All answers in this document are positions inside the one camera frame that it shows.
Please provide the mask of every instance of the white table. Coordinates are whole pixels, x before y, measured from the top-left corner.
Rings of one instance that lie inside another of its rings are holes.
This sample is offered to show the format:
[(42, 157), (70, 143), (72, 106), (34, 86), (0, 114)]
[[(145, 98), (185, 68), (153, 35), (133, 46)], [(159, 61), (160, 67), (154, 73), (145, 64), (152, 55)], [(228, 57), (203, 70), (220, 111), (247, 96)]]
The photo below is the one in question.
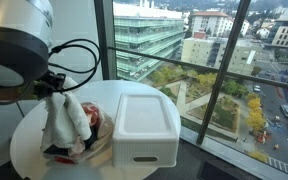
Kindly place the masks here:
[[(80, 102), (97, 102), (115, 120), (119, 98), (122, 93), (161, 94), (166, 98), (172, 120), (180, 134), (180, 116), (173, 102), (160, 91), (129, 81), (97, 81), (84, 85), (76, 92)], [(40, 152), (42, 129), (47, 111), (41, 102), (32, 109), (15, 130), (11, 142), (11, 161), (17, 173), (31, 179), (94, 179), (94, 180), (136, 180), (143, 179), (157, 168), (116, 168), (112, 166), (112, 147), (81, 164), (61, 164), (43, 158)]]

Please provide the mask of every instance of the road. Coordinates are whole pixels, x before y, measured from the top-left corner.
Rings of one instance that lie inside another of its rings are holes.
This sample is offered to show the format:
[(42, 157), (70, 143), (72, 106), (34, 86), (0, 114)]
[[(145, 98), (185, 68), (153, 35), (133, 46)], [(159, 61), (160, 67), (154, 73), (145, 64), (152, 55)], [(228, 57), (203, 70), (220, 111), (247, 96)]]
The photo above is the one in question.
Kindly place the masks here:
[[(276, 80), (280, 80), (281, 70), (288, 69), (288, 65), (281, 65), (276, 62), (269, 61), (269, 53), (262, 53), (262, 60), (256, 62), (256, 66), (262, 68), (262, 71), (258, 74), (260, 78), (271, 79), (275, 76)], [(267, 70), (271, 70), (271, 76), (265, 75)], [(282, 88), (256, 83), (261, 86), (260, 98), (263, 105), (263, 113), (269, 118), (273, 119), (275, 116), (281, 118), (281, 128), (276, 128), (272, 123), (269, 123), (267, 131), (271, 133), (271, 136), (267, 139), (265, 144), (258, 143), (257, 146), (260, 150), (264, 150), (270, 157), (277, 159), (288, 164), (288, 120), (284, 118), (283, 113), (279, 109), (281, 104), (287, 104), (284, 97), (284, 91)], [(274, 150), (275, 144), (279, 144), (280, 149)]]

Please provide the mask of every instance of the white box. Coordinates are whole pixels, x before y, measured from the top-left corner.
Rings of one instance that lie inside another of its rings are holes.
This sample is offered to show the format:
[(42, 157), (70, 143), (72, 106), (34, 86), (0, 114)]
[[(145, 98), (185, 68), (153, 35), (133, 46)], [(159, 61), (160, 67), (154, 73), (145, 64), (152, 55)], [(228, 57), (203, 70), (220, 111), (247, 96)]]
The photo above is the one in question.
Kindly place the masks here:
[(122, 94), (113, 133), (113, 165), (174, 167), (179, 135), (160, 95)]

